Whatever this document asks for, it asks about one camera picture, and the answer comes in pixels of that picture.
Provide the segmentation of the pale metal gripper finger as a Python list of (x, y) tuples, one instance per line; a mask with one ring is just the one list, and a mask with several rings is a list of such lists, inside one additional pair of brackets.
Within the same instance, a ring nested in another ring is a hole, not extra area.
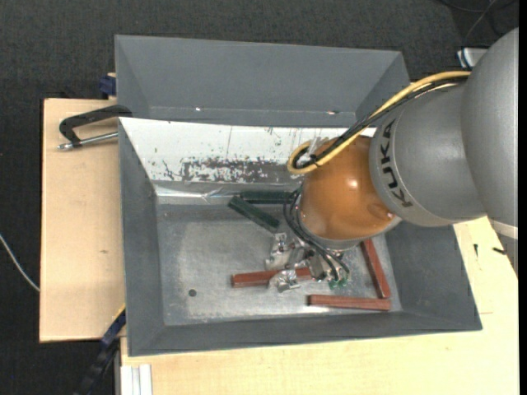
[(275, 289), (279, 293), (296, 290), (301, 287), (297, 272), (294, 269), (284, 269), (274, 274), (269, 282), (268, 288)]
[(287, 233), (276, 233), (273, 236), (270, 253), (265, 260), (266, 270), (283, 269), (288, 260)]

